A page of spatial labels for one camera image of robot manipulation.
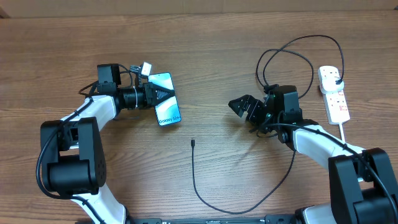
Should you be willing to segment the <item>blue Galaxy smartphone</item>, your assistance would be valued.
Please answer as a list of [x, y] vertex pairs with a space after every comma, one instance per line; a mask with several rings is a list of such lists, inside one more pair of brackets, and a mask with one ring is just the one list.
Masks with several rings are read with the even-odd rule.
[[[149, 75], [148, 82], [174, 90], [172, 77], [168, 72]], [[167, 126], [182, 120], [176, 95], [154, 108], [159, 126]]]

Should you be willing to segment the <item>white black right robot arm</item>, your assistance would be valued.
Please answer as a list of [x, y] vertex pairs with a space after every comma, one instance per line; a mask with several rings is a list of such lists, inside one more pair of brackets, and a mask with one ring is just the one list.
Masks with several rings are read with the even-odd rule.
[[256, 130], [277, 133], [282, 144], [328, 171], [330, 203], [298, 209], [291, 223], [397, 223], [397, 180], [386, 151], [364, 149], [305, 119], [293, 85], [272, 85], [258, 100], [244, 95], [228, 105]]

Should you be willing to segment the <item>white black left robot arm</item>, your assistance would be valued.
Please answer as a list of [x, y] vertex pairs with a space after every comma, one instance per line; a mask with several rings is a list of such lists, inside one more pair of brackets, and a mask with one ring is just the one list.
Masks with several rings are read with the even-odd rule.
[[35, 178], [43, 194], [77, 203], [92, 223], [135, 222], [106, 184], [100, 131], [121, 110], [154, 108], [159, 126], [181, 120], [171, 74], [152, 74], [151, 68], [147, 62], [98, 65], [89, 92], [79, 91], [84, 103], [62, 119], [42, 123]]

